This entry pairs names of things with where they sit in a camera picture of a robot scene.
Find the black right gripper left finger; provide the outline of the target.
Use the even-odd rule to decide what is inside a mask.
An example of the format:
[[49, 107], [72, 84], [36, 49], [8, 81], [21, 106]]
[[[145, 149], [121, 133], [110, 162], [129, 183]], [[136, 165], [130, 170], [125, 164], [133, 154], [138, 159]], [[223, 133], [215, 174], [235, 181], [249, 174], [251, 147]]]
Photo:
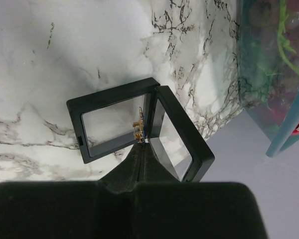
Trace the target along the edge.
[[0, 183], [0, 239], [126, 239], [142, 147], [98, 181]]

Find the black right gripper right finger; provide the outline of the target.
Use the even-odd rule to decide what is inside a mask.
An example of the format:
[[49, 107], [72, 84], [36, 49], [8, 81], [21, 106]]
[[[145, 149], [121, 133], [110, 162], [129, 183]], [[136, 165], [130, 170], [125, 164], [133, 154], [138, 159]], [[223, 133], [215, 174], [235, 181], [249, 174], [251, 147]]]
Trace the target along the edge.
[[136, 143], [131, 183], [132, 239], [265, 239], [267, 232], [250, 189], [241, 183], [199, 183], [214, 161], [205, 143], [188, 147], [193, 162], [182, 182], [157, 160], [152, 146]]

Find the gold jewelled brooch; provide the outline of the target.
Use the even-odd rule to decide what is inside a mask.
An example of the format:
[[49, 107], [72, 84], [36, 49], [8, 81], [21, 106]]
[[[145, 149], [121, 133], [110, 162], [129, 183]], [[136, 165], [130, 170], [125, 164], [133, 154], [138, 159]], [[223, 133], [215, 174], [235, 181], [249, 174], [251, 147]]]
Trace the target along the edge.
[[143, 114], [143, 109], [141, 107], [139, 107], [139, 120], [133, 123], [133, 128], [134, 139], [137, 140], [139, 144], [145, 144], [145, 117]]

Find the dark grape bunch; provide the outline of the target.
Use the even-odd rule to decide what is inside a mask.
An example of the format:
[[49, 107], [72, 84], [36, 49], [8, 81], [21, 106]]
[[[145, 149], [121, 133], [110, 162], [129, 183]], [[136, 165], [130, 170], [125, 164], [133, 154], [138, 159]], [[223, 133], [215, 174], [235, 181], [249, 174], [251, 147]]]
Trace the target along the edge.
[[245, 0], [241, 14], [242, 104], [283, 118], [299, 92], [299, 0]]

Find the teal plastic fruit bowl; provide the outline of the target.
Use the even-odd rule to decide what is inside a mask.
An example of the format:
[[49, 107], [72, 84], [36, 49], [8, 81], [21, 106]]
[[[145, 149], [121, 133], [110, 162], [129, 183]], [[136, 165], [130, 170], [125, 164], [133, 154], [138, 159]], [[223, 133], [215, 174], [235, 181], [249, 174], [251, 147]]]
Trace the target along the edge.
[[244, 0], [240, 14], [240, 100], [272, 157], [299, 140], [299, 0]]

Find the small black square frame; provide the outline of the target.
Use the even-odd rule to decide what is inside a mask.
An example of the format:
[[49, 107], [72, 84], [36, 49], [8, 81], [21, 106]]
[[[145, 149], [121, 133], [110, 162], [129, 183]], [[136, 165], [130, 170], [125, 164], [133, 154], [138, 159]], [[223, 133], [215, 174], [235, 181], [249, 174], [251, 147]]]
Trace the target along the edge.
[[116, 129], [110, 139], [90, 146], [83, 116], [102, 109], [143, 97], [146, 140], [154, 148], [155, 154], [167, 151], [160, 140], [165, 116], [168, 116], [181, 142], [190, 155], [190, 164], [181, 178], [182, 182], [199, 182], [214, 162], [214, 154], [182, 108], [168, 86], [161, 86], [154, 78], [147, 78], [102, 90], [89, 95], [70, 99], [66, 102], [77, 137], [77, 142], [85, 164], [138, 143], [134, 131], [119, 133]]

